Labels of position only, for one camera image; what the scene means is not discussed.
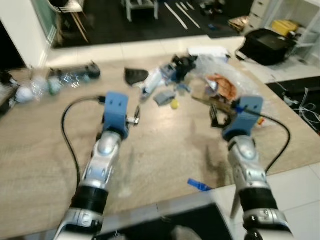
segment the yellow container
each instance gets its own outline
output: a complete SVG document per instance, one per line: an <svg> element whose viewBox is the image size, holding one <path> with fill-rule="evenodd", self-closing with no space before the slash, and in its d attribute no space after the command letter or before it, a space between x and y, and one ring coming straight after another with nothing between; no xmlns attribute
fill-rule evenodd
<svg viewBox="0 0 320 240"><path fill-rule="evenodd" d="M289 32L297 30L298 25L288 20L274 20L272 29L282 36L287 36Z"/></svg>

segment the white wall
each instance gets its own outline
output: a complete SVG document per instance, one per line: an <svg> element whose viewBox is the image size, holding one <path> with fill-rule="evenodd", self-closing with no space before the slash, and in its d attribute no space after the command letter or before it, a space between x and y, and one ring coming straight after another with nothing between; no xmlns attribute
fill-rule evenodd
<svg viewBox="0 0 320 240"><path fill-rule="evenodd" d="M31 0L0 0L0 20L26 66L40 67L48 43Z"/></svg>

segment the beige table surface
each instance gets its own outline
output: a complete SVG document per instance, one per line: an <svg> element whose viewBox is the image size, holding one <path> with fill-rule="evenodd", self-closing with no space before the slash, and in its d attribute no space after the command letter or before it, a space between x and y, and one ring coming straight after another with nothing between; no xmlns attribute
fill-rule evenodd
<svg viewBox="0 0 320 240"><path fill-rule="evenodd" d="M65 89L41 102L17 105L0 120L0 239L53 229L68 209L76 171L60 129L65 107L82 96L120 91L129 95L128 113L133 115L140 91L125 84L124 66L151 70L170 59L99 64L99 81ZM291 130L292 142L270 173L319 162L319 136L240 62L231 59L230 64L256 82ZM177 99L177 110L158 107L152 99L141 105L140 124L131 128L120 149L105 215L195 193L197 190L187 184L189 178L213 188L232 184L227 143L220 129L210 127L209 107L188 93ZM90 158L102 114L101 105L88 102L74 107L67 117L66 131L82 170ZM284 130L276 125L255 129L253 136L264 166L286 140Z"/></svg>

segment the table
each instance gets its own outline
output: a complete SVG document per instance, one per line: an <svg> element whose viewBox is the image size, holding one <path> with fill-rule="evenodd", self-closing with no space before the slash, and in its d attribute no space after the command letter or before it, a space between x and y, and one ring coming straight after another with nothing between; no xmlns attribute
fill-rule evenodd
<svg viewBox="0 0 320 240"><path fill-rule="evenodd" d="M128 115L133 115L140 91L125 84L124 66L151 70L171 58L99 64L101 80L17 105L0 120L0 239L56 228L69 207L76 171L60 130L65 107L82 96L120 91L129 95ZM230 64L256 82L262 96L275 105L277 118L291 130L292 142L270 174L319 162L319 136L238 60ZM233 183L227 143L220 129L210 128L209 107L188 93L177 99L177 110L158 107L153 99L141 104L140 123L121 145L105 215L196 193L187 184L189 178L213 188ZM101 129L102 114L101 105L88 102L75 106L67 117L65 128L82 170ZM278 126L255 129L253 137L264 166L286 139Z"/></svg>

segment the black cable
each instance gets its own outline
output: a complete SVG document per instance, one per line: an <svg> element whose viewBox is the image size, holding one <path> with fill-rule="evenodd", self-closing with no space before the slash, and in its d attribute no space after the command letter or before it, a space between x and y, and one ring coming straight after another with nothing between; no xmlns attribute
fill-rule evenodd
<svg viewBox="0 0 320 240"><path fill-rule="evenodd" d="M75 169L76 169L76 188L78 188L79 183L80 183L80 179L81 179L81 173L80 173L80 167L79 167L79 163L78 163L78 159L75 153L75 150L66 134L66 130L65 130L65 119L67 116L68 111L76 104L78 103L82 103L85 101L99 101L100 103L103 102L106 98L105 97L101 97L101 96L88 96L88 97L83 97L83 98L79 98L75 101L73 101L72 103L70 103L66 109L64 110L63 114L62 114L62 118L61 118L61 130L62 130L62 135L63 138L65 140L66 145L68 146L68 149L71 152L71 155L73 157L73 161L74 161L74 165L75 165Z"/></svg>
<svg viewBox="0 0 320 240"><path fill-rule="evenodd" d="M248 110L248 109L244 109L244 111L248 114L252 114L252 115L255 115L255 116L259 116L259 117L263 117L265 119L268 119L276 124L279 124L281 127L283 127L287 133L287 140L285 142L285 145L283 146L283 148L281 149L281 151L275 156L275 158L269 163L269 165L266 167L265 169L265 174L267 174L269 172L269 170L272 168L272 166L276 163L276 161L278 160L278 158L280 158L280 156L284 153L284 151L287 149L289 143L290 143L290 140L291 140L291 133L290 133L290 130L288 129L288 127L286 125L284 125L282 122L270 117L270 116L266 116L266 115L263 115L263 114L260 114L258 112L255 112L255 111L251 111L251 110Z"/></svg>

